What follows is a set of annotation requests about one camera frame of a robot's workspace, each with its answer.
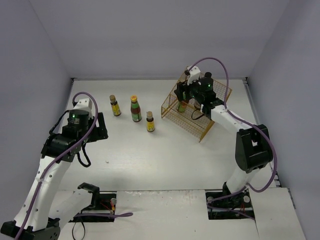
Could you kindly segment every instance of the wire basket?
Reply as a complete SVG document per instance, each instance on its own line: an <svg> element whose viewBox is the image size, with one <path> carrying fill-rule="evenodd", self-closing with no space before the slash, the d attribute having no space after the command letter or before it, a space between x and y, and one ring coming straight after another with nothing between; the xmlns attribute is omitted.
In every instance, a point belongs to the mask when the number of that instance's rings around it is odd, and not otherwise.
<svg viewBox="0 0 320 240"><path fill-rule="evenodd" d="M185 75L185 73L183 73L179 78L179 80L177 81L177 83L184 82L186 79L187 79L187 76ZM217 80L213 80L213 90L216 93L216 97L222 101L224 100L226 88L227 88L226 85L218 82ZM203 116L197 120L193 120L191 118L192 114L194 119L202 115L202 113L199 110L195 111L197 108L195 108L196 100L194 98L192 98L186 104L186 108L184 112L179 112L177 108L180 102L178 101L178 98L174 93L174 90L176 89L177 89L177 84L175 84L175 86L173 87L173 89L171 90L171 92L163 102L161 106L161 118L166 117L170 121L174 122L184 130L188 131L189 133L197 137L200 143L215 122L206 116ZM226 96L227 100L231 92L232 92L232 89L228 88L228 92Z"/></svg>

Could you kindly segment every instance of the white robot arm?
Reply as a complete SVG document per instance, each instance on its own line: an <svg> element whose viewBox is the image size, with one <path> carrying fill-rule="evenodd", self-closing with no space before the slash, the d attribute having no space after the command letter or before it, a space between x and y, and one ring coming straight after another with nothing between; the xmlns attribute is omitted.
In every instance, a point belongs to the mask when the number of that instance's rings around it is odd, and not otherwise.
<svg viewBox="0 0 320 240"><path fill-rule="evenodd" d="M81 149L84 150L87 143L108 138L103 114L97 112L98 108L95 102L94 104L95 117L92 114L92 100L80 99L72 110L65 112L69 112L69 118L62 133L53 133L62 117L51 129L41 151L39 168L29 194L14 220L2 225L2 234L21 240L58 239L60 230L76 214L98 203L99 188L82 183L69 199L52 207L60 182L75 155Z"/></svg>
<svg viewBox="0 0 320 240"><path fill-rule="evenodd" d="M228 130L235 136L240 130L251 129L251 126L231 117L231 115L227 112L225 106L223 105L216 106L211 110L211 120L221 124L226 130ZM252 146L257 146L256 142L251 143ZM239 166L236 167L233 171L232 176L225 183L227 189L231 194L240 191L247 183L251 181L251 179L259 170L260 168L257 167L256 169L247 173L246 171L240 169Z"/></svg>
<svg viewBox="0 0 320 240"><path fill-rule="evenodd" d="M188 67L185 73L189 75L189 79L178 82L174 93L179 101L192 98L197 100L201 104L200 111L203 115L221 124L235 135L237 168L223 185L223 191L226 195L234 194L243 190L254 175L273 160L271 146L261 135L262 132L269 138L268 129L263 124L256 126L244 120L240 121L241 118L231 110L226 109L224 102L216 97L211 73L206 72L204 77L198 77L199 72L199 68L195 65Z"/></svg>

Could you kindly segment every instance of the gray wall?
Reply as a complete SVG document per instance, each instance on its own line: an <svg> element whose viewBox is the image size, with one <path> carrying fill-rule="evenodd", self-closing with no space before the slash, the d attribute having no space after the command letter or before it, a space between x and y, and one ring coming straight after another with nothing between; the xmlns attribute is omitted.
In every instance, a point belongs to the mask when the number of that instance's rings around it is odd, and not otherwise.
<svg viewBox="0 0 320 240"><path fill-rule="evenodd" d="M249 78L306 238L320 237L320 2L291 0Z"/></svg>
<svg viewBox="0 0 320 240"><path fill-rule="evenodd" d="M289 0L30 0L72 77L249 76ZM219 64L201 64L224 77Z"/></svg>
<svg viewBox="0 0 320 240"><path fill-rule="evenodd" d="M21 208L70 78L27 0L0 1L0 224ZM8 239L0 234L0 239Z"/></svg>

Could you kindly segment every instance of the white tabletop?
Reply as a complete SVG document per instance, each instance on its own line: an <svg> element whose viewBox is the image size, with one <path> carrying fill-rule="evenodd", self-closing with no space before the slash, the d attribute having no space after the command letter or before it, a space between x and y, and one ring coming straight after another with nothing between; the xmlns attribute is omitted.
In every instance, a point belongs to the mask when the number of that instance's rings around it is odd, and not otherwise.
<svg viewBox="0 0 320 240"><path fill-rule="evenodd" d="M85 223L86 240L304 240L286 188L272 184L263 193L250 191L256 221L209 220L205 190L221 189L236 167L235 136L215 124L198 139L168 119L161 119L161 104L175 80L75 81L71 98L80 91L92 94L103 112L109 139L87 144L90 168L78 161L66 172L53 202L59 204L82 182L102 191L118 191L116 214L133 216L114 222ZM241 80L230 81L230 109L255 122ZM114 94L122 114L112 114L109 95ZM130 96L136 94L143 119L131 119ZM152 111L155 132L146 130L145 115ZM269 166L252 180L256 188L266 184ZM62 230L60 240L71 239L73 223ZM83 229L75 227L76 239Z"/></svg>
<svg viewBox="0 0 320 240"><path fill-rule="evenodd" d="M92 166L84 168L75 159L60 190L74 190L82 182L99 186L103 191L221 189L237 166L236 138L216 123L199 143L170 120L161 119L161 105L175 83L176 80L76 80L67 108L72 108L74 94L80 91L92 94L104 114L109 138L86 145ZM228 107L255 122L242 80L231 80L230 88ZM113 116L111 94L122 111L119 117ZM131 118L131 95L137 95L141 107L142 121L138 123ZM146 129L147 111L154 116L152 133ZM267 166L251 183L261 188L270 175Z"/></svg>

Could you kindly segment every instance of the cable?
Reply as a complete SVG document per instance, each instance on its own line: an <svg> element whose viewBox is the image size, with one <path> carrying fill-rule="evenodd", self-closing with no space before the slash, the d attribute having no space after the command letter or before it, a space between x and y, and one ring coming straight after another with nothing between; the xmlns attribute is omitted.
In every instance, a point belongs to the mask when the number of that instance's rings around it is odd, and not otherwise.
<svg viewBox="0 0 320 240"><path fill-rule="evenodd" d="M74 217L76 218L76 217L83 217L83 216L92 216L92 217L105 217L105 218L116 219L116 218L131 217L133 214L134 214L133 212L126 212L120 215L107 214L107 213L79 213Z"/></svg>
<svg viewBox="0 0 320 240"><path fill-rule="evenodd" d="M90 161L90 159L89 159L89 157L88 157L88 155L87 155L87 153L86 153L85 146L86 146L86 144L84 144L84 145L82 146L82 151L83 151L84 157L85 157L85 159L86 159L86 161L87 161L88 163L85 164L85 163L81 160L81 157L80 157L80 153L79 153L79 152L76 153L76 156L77 156L77 158L78 158L79 163L80 163L83 167L88 168L88 167L91 166L91 161Z"/></svg>
<svg viewBox="0 0 320 240"><path fill-rule="evenodd" d="M57 156L51 163L49 163L49 165L44 169L44 171L42 172L41 176L40 176L40 179L43 180L45 175L47 174L47 172L49 171L49 169L57 162L59 161L62 157L64 157L65 155L67 155L70 151L72 151L73 149L75 149L77 146L81 145L81 143L89 136L89 134L92 132L92 130L94 129L95 125L96 125L96 122L97 122L97 119L98 119L98 105L97 105L97 102L96 100L94 99L94 97L87 93L87 92L84 92L84 91L81 91L81 92L78 92L76 93L74 96L73 96L73 99L72 99L72 103L75 102L75 99L78 95L81 95L81 94L84 94L84 95L87 95L89 98L91 98L91 100L93 101L93 104L94 104L94 110L95 110L95 115L94 115L94 119L93 119L93 123L92 125L90 126L89 130L86 132L86 134L79 140L77 141L74 145L72 145L71 147L69 147L67 150L65 150L63 153L61 153L59 156ZM31 213L31 210L35 204L35 201L36 201L36 198L37 198L37 195L40 191L40 188L41 188L41 185L42 185L42 181L39 181L36 188L35 188L35 191L34 191L34 194L32 196L32 199L31 199L31 202L30 202L30 205L29 205L29 208L28 210L26 211L26 215L25 215L25 218L23 220L23 223L18 231L18 233L16 234L14 240L18 240L19 237L21 236L21 233L23 232L23 230L25 229L25 226L27 224L27 221L29 219L29 216L30 216L30 213Z"/></svg>
<svg viewBox="0 0 320 240"><path fill-rule="evenodd" d="M61 122L61 120L62 120L62 118L64 117L64 115L65 115L66 113L68 113L68 112L69 112L69 110L66 110L66 111L59 117L59 119L58 119L58 121L56 122L56 124L53 125L53 127L50 129L50 131L49 131L49 134L50 134L50 135L52 135L52 134L54 133L54 130L55 130L56 127L59 125L59 123Z"/></svg>
<svg viewBox="0 0 320 240"><path fill-rule="evenodd" d="M256 125L240 118L240 117L237 117L235 116L227 107L227 96L228 96L228 89L229 89L229 74L228 74L228 71L227 71L227 68L226 66L223 64L222 61L220 61L218 58L215 58L215 57L205 57L205 58L202 58L198 61L196 61L189 69L192 69L195 65L197 65L198 63L202 62L203 60L207 60L207 59L211 59L211 60L215 60L217 61L218 63L220 63L220 65L223 67L223 70L225 72L225 77L226 77L226 89L225 89L225 93L224 93L224 98L223 98L223 101L224 101L224 108L226 109L226 111L228 112L228 114L231 115L231 117L233 117L234 119L240 121L240 122L243 122L245 124L247 124L248 126L252 127L253 129L255 129L259 134L261 134L261 136L266 140L266 142L268 143L268 145L270 146L271 148L271 151L272 151L272 155L273 155L273 161L274 161L274 164L273 164L273 171L272 171L272 174L271 174L271 177L269 179L269 181L267 182L267 184L261 188L261 189L255 189L250 183L247 183L247 185L256 193L262 193L263 191L265 191L269 186L270 184L273 182L276 174L277 174L277 167L278 167L278 158L277 158L277 153L276 153L276 149L274 147L274 145L272 144L272 142L270 141L269 137L263 132L261 131Z"/></svg>
<svg viewBox="0 0 320 240"><path fill-rule="evenodd" d="M233 213L236 213L236 214L240 214L242 216L245 216L246 218L248 219L252 219L252 220L256 220L254 217L242 212L242 211L237 211L237 210L233 210L233 209L229 209L229 208L220 208L220 207L215 207L215 206L208 206L208 208L210 209L216 209L216 210L221 210L221 211L226 211L226 212L233 212Z"/></svg>
<svg viewBox="0 0 320 240"><path fill-rule="evenodd" d="M237 211L237 210L233 210L233 209L229 209L229 208L220 208L220 207L215 207L215 206L210 206L209 204L212 204L214 201L218 201L218 200L223 200L223 199L227 199L227 198L231 198L234 197L240 193L242 193L244 190L246 189L246 187L244 186L240 191L236 191L232 194L226 195L226 196L220 196L214 199L211 199L210 201L207 201L206 206L209 209L216 209L216 210L221 210L221 211L227 211L227 212L233 212L233 213L237 213L237 214L241 214L249 219L255 220L252 216L249 216L248 214L245 214L241 211Z"/></svg>
<svg viewBox="0 0 320 240"><path fill-rule="evenodd" d="M81 149L82 149L82 152L83 152L83 155L84 155L86 161L88 162L88 165L91 166L91 161L90 161L90 159L87 155L87 152L86 152L86 143L82 146Z"/></svg>
<svg viewBox="0 0 320 240"><path fill-rule="evenodd" d="M102 201L100 202L100 204L104 206L106 209L108 209L109 211L111 211L111 209L107 205L103 204Z"/></svg>
<svg viewBox="0 0 320 240"><path fill-rule="evenodd" d="M193 115L194 115L194 113L195 113L196 111L199 111L199 110L196 109L196 110L194 110L193 113L191 114L191 119L192 119L192 120L198 120L198 119L202 118L202 117L205 115L205 114L202 114L202 115L200 115L200 116L197 116L196 118L193 118Z"/></svg>
<svg viewBox="0 0 320 240"><path fill-rule="evenodd" d="M78 220L79 220L79 219L80 219L81 225L82 225L82 227L83 227L83 231L84 231L83 237L81 238L81 240L84 240L84 239L85 239L85 236L86 236L86 227L85 227L85 224L84 224L84 221L82 220L82 218L81 218L81 217L78 217ZM77 223L78 223L78 221L76 221L76 222L74 223L73 228L72 228L72 231L71 231L73 240L76 240L75 235L74 235L74 230L75 230L75 226L76 226Z"/></svg>

